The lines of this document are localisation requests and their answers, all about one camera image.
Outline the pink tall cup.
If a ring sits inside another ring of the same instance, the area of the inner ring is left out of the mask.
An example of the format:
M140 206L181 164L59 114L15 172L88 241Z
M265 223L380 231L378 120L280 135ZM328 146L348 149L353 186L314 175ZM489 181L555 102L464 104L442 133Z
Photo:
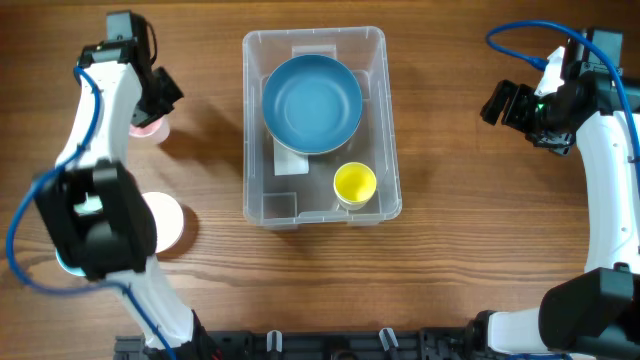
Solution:
M164 118L151 123L145 127L136 127L131 125L129 135L136 139L141 139L152 144L160 144L164 142L170 134L169 122Z

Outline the pink small bowl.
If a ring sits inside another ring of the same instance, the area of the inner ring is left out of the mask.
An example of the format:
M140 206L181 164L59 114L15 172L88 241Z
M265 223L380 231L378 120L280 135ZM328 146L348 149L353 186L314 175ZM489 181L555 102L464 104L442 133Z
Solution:
M155 221L157 233L155 252L164 252L173 247L183 234L185 225L183 209L177 200L162 192L147 192L142 197Z

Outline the dark blue bowl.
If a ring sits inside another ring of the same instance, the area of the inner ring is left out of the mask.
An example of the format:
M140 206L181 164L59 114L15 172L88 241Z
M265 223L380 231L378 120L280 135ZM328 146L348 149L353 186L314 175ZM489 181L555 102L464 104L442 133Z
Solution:
M304 155L329 153L346 144L358 130L364 107L353 72L320 54L279 65L266 82L261 103L274 140Z

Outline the yellow tall cup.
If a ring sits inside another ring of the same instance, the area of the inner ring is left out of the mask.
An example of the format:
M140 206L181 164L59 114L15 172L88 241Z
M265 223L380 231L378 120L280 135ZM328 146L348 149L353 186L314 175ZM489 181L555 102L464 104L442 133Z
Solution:
M373 170L360 162L342 165L335 173L333 189L338 198L359 202L373 198L377 189L377 178Z

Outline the clear plastic storage container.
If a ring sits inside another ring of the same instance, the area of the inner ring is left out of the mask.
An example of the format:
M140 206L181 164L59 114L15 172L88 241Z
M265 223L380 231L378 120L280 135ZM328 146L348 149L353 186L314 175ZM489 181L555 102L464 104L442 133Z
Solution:
M267 228L329 222L372 225L395 218L402 196L384 33L374 26L252 31L242 49L245 218ZM306 155L307 174L275 176L275 140L264 123L263 90L279 65L307 54L331 57L353 72L364 99L361 123L338 149ZM357 211L342 208L333 190L336 171L349 162L366 164L377 178L373 198Z

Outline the light blue small bowl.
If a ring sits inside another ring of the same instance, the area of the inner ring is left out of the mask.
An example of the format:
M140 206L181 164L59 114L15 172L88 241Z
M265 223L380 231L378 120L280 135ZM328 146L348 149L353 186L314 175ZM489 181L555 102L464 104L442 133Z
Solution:
M55 253L56 255L56 260L58 261L58 264L60 265L60 267L66 271L67 273L76 276L76 277L85 277L85 273L84 271L80 268L80 267L71 267L69 265L67 265L62 257L60 256L59 252Z

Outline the mint green small bowl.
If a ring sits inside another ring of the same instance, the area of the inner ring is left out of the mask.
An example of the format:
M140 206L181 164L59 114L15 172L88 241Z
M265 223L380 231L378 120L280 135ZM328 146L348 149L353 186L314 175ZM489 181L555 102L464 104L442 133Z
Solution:
M85 200L74 204L73 209L78 216L89 216L99 214L103 211L103 205L99 196L86 193Z

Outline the cream tall cup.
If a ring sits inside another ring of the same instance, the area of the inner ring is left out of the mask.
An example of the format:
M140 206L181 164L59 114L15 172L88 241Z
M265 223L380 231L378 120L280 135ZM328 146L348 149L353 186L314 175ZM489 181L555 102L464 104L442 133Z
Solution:
M344 208L344 209L346 209L346 210L348 210L348 211L357 211L357 210L360 210L360 209L362 209L363 207L365 207L365 206L367 205L367 203L368 203L368 200L365 200L365 201L359 201L359 202L352 202L352 201L344 200L344 199L342 199L342 198L338 198L338 199L337 199L337 201L338 201L338 204L339 204L342 208Z

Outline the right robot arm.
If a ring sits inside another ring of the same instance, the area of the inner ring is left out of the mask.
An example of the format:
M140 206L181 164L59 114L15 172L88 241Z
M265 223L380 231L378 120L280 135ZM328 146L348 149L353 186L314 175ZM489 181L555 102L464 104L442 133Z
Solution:
M639 83L624 76L620 32L567 29L536 87L504 80L481 110L557 154L580 152L589 211L582 275L534 308L484 311L465 331L467 357L635 359L639 355Z

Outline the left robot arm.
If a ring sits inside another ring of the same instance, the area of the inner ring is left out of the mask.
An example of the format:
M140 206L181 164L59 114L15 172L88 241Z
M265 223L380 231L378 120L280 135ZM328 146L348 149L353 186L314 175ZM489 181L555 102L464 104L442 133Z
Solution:
M157 227L125 165L130 128L156 123L183 94L156 66L156 36L143 16L111 12L106 33L77 60L81 97L70 137L28 199L62 261L83 271L83 290L117 293L143 331L148 358L218 359L218 346L159 267Z

